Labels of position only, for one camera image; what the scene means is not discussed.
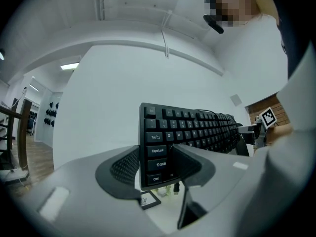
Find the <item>gray robot arm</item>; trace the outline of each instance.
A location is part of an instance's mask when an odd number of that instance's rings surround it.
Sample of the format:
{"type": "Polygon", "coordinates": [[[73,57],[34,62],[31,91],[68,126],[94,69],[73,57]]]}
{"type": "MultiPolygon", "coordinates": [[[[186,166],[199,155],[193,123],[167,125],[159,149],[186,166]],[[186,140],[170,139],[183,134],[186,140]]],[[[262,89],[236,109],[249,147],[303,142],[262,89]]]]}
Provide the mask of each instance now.
{"type": "MultiPolygon", "coordinates": [[[[248,236],[268,227],[308,180],[315,135],[295,132],[252,158],[173,145],[185,195],[180,231],[172,236],[248,236]]],[[[66,236],[162,236],[133,187],[138,157],[139,147],[132,146],[69,162],[22,198],[25,212],[38,219],[35,226],[48,224],[66,236]],[[47,222],[39,212],[56,187],[69,190],[69,196],[56,219],[47,222]]]]}

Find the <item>person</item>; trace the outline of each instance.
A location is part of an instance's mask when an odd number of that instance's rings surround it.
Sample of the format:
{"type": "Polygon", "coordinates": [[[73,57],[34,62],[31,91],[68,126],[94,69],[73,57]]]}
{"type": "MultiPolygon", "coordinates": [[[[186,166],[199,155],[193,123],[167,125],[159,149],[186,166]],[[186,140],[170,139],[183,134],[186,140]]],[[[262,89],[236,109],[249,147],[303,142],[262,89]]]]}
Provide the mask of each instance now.
{"type": "MultiPolygon", "coordinates": [[[[309,24],[302,20],[308,18],[310,0],[206,0],[210,9],[216,12],[216,23],[225,22],[228,26],[244,24],[262,15],[274,17],[281,33],[282,46],[288,58],[288,78],[302,59],[311,40],[309,24]]],[[[270,127],[267,140],[274,142],[279,137],[292,132],[291,124],[270,127]]]]}

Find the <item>wooden panel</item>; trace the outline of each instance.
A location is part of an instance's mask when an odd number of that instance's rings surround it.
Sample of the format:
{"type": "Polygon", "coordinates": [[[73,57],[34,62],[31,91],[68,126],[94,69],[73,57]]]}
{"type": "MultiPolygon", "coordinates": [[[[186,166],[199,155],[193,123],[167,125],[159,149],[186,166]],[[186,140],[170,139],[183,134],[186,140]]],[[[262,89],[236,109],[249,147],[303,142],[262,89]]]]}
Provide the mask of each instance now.
{"type": "MultiPolygon", "coordinates": [[[[277,118],[277,122],[275,123],[275,126],[285,125],[285,124],[290,123],[290,120],[288,119],[288,116],[285,110],[283,109],[283,106],[278,101],[276,94],[274,94],[248,107],[251,124],[254,124],[256,116],[258,116],[260,113],[262,113],[264,110],[266,110],[269,107],[271,107],[272,111],[274,112],[277,118]]],[[[267,146],[271,145],[271,142],[267,141],[266,144],[267,146]]]]}
{"type": "Polygon", "coordinates": [[[23,101],[21,119],[18,125],[18,156],[21,168],[28,169],[28,159],[26,156],[26,131],[28,126],[28,119],[32,103],[29,100],[23,101]]]}
{"type": "Polygon", "coordinates": [[[22,117],[21,114],[13,112],[12,110],[9,110],[9,109],[7,109],[7,108],[5,108],[3,106],[0,106],[0,113],[3,113],[3,114],[8,115],[8,116],[15,117],[17,119],[20,119],[22,117]]]}

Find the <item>keyboard key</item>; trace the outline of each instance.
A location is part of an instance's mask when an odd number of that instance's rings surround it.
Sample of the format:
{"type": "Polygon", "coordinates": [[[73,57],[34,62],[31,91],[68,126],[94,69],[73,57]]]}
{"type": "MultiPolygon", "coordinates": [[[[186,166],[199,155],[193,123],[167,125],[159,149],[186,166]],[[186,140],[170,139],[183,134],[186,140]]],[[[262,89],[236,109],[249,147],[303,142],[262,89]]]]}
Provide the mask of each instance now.
{"type": "Polygon", "coordinates": [[[199,130],[199,131],[198,131],[198,135],[199,135],[200,137],[204,137],[203,130],[199,130]]]}
{"type": "Polygon", "coordinates": [[[175,113],[175,116],[176,116],[177,118],[181,118],[181,117],[182,117],[180,110],[175,110],[174,113],[175,113]]]}
{"type": "Polygon", "coordinates": [[[160,183],[162,183],[161,174],[147,175],[148,185],[160,184],[160,183]]]}
{"type": "Polygon", "coordinates": [[[156,109],[153,106],[145,107],[145,118],[155,118],[156,109]]]}
{"type": "Polygon", "coordinates": [[[155,119],[145,119],[145,127],[146,129],[155,129],[156,128],[156,120],[155,119]]]}
{"type": "Polygon", "coordinates": [[[147,143],[162,142],[162,132],[147,132],[146,142],[147,143]]]}
{"type": "Polygon", "coordinates": [[[166,141],[173,141],[173,132],[166,132],[166,141]]]}
{"type": "Polygon", "coordinates": [[[167,155],[167,146],[152,146],[147,147],[147,156],[148,157],[158,157],[167,155]]]}
{"type": "Polygon", "coordinates": [[[176,132],[176,139],[183,140],[183,132],[176,132]]]}
{"type": "Polygon", "coordinates": [[[205,139],[202,139],[201,142],[202,142],[202,146],[205,147],[205,146],[206,146],[206,140],[205,140],[205,139]]]}
{"type": "Polygon", "coordinates": [[[190,117],[188,112],[182,112],[182,113],[183,113],[184,118],[188,119],[190,117]]]}
{"type": "Polygon", "coordinates": [[[192,118],[192,119],[195,119],[195,118],[196,118],[196,115],[195,115],[195,113],[193,113],[193,112],[190,112],[190,118],[192,118]]]}
{"type": "Polygon", "coordinates": [[[167,129],[168,128],[167,120],[159,119],[159,127],[161,129],[167,129]]]}
{"type": "Polygon", "coordinates": [[[184,132],[184,136],[186,137],[186,140],[190,140],[191,139],[191,132],[190,131],[185,131],[184,132]]]}
{"type": "Polygon", "coordinates": [[[185,128],[186,128],[186,123],[185,123],[185,121],[180,120],[180,121],[179,121],[179,127],[180,127],[181,129],[185,129],[185,128]]]}
{"type": "Polygon", "coordinates": [[[164,119],[169,119],[173,117],[172,109],[163,109],[162,112],[164,119]]]}
{"type": "Polygon", "coordinates": [[[167,167],[167,158],[157,159],[157,160],[149,160],[147,162],[147,170],[155,171],[161,170],[167,167]]]}
{"type": "Polygon", "coordinates": [[[204,119],[204,114],[203,113],[198,113],[197,114],[198,120],[204,119]]]}
{"type": "Polygon", "coordinates": [[[177,129],[178,128],[176,120],[170,120],[169,122],[170,122],[170,128],[171,129],[177,129]]]}
{"type": "Polygon", "coordinates": [[[188,125],[188,128],[193,128],[193,123],[192,123],[192,121],[187,121],[187,125],[188,125]]]}
{"type": "Polygon", "coordinates": [[[192,136],[193,136],[193,138],[198,138],[198,132],[197,131],[192,131],[192,136]]]}
{"type": "Polygon", "coordinates": [[[170,181],[170,180],[178,178],[178,177],[179,176],[172,169],[165,170],[162,173],[162,181],[163,182],[170,181]]]}
{"type": "Polygon", "coordinates": [[[193,121],[194,127],[199,128],[198,121],[193,121]]]}
{"type": "Polygon", "coordinates": [[[200,148],[201,147],[201,141],[200,140],[196,140],[195,141],[196,147],[200,148]]]}

